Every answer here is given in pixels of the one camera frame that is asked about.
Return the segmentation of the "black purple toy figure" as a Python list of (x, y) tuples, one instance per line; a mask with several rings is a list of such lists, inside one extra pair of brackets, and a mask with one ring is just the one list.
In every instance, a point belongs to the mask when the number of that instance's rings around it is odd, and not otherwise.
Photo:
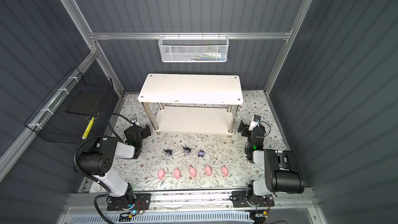
[(171, 157), (173, 155), (173, 151), (171, 149), (164, 149), (164, 154), (167, 157)]
[(191, 153), (191, 148), (189, 147), (183, 147), (183, 152), (185, 155), (189, 156)]

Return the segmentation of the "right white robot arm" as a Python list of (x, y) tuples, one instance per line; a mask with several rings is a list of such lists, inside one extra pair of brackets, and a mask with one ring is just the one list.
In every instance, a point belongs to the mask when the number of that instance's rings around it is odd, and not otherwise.
[(302, 194), (305, 182), (296, 155), (291, 150), (263, 148), (266, 130), (245, 127), (241, 135), (247, 138), (245, 156), (253, 164), (264, 166), (264, 176), (247, 185), (246, 199), (250, 205), (268, 205), (267, 200), (277, 192)]

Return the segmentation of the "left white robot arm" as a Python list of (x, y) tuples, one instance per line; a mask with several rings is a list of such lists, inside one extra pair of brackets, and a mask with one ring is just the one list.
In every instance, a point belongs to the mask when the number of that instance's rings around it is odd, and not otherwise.
[(126, 142), (118, 137), (97, 136), (82, 141), (73, 155), (75, 171), (100, 184), (106, 191), (108, 210), (137, 207), (132, 186), (113, 168), (115, 158), (138, 159), (143, 139), (151, 136), (149, 125), (132, 125), (124, 131)]

